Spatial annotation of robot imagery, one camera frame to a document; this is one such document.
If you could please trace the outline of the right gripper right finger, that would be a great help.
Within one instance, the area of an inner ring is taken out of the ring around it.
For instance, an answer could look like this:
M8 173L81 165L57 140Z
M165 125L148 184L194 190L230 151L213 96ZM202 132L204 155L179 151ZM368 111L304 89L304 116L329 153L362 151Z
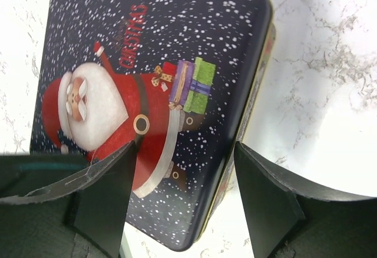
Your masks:
M376 256L376 198L315 183L242 143L234 163L255 257Z

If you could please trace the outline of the cookie tin box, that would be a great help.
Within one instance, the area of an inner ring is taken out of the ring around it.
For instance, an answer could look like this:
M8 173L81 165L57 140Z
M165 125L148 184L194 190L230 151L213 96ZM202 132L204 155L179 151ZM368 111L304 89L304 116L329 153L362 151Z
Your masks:
M245 131L248 126L250 116L252 114L252 109L254 107L254 104L257 98L257 94L258 94L258 91L259 91L259 88L263 79L264 72L266 70L267 63L269 62L270 54L271 54L273 45L275 43L275 39L276 39L276 28L275 28L274 23L271 22L268 28L266 39L263 44L262 53L257 63L257 67L256 67L255 74L253 77L252 87L250 89L250 93L249 93L247 103L246 103L246 106L245 106L245 109L241 118L241 122L237 130L235 141L241 141L245 135ZM204 221L203 227L201 228L198 237L194 240L195 243L201 238L202 234L204 233L208 225L208 222L211 216L213 215L214 211L219 206L219 204L222 202L226 194L227 186L229 185L229 182L231 181L234 170L235 170L234 150L232 150L231 156L225 165L219 184L216 188L214 198L212 199L212 202L210 205L209 213Z

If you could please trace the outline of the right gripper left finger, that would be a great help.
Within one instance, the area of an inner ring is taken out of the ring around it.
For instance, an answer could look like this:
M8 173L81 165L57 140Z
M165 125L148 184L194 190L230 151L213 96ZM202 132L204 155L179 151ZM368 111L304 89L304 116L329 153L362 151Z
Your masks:
M136 162L129 142L80 154L1 156L2 257L129 257L124 223Z

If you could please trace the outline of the gold tin lid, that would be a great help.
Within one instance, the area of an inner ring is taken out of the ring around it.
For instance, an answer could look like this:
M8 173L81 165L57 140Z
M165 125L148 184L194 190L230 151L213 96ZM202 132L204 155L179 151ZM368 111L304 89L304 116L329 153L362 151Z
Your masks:
M30 151L96 163L133 141L126 221L187 250L242 138L270 0L50 0Z

